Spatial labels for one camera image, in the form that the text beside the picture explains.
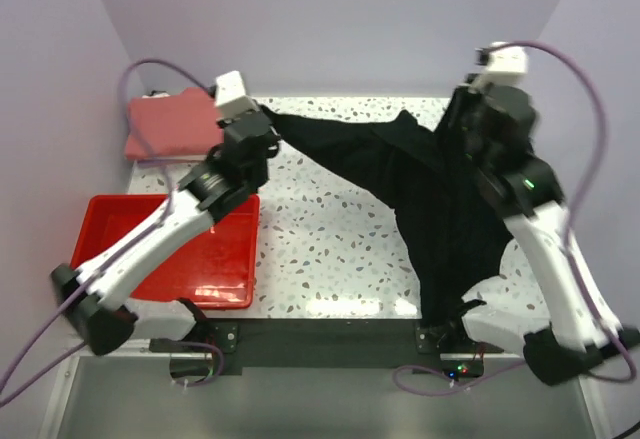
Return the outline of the black t shirt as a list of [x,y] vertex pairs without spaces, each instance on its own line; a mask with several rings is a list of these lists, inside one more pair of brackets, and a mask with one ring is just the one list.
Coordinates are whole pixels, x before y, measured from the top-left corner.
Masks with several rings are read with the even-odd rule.
[[286,143],[393,210],[430,329],[452,318],[468,289],[498,275],[512,239],[481,197],[453,123],[471,103],[456,88],[435,130],[406,110],[390,122],[350,123],[262,109]]

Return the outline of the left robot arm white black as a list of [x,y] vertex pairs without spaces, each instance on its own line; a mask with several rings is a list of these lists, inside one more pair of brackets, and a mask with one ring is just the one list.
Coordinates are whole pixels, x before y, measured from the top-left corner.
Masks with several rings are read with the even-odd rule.
[[186,298],[134,300],[132,292],[177,250],[209,231],[268,180],[279,135],[260,108],[220,122],[222,143],[170,190],[138,226],[77,268],[56,267],[50,277],[67,321],[96,356],[130,339],[174,341],[185,351],[207,339],[204,313]]

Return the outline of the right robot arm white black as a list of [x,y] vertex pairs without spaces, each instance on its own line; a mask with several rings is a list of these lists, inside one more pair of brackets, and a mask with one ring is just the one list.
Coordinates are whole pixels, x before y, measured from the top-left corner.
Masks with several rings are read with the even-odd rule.
[[555,386],[626,357],[639,331],[619,321],[591,276],[555,172],[531,146],[537,119],[529,95],[516,87],[454,91],[443,120],[461,138],[479,193],[512,234],[543,304],[535,309],[523,295],[487,293],[498,281],[484,281],[465,295],[445,338],[459,352],[482,342],[517,354],[542,383]]

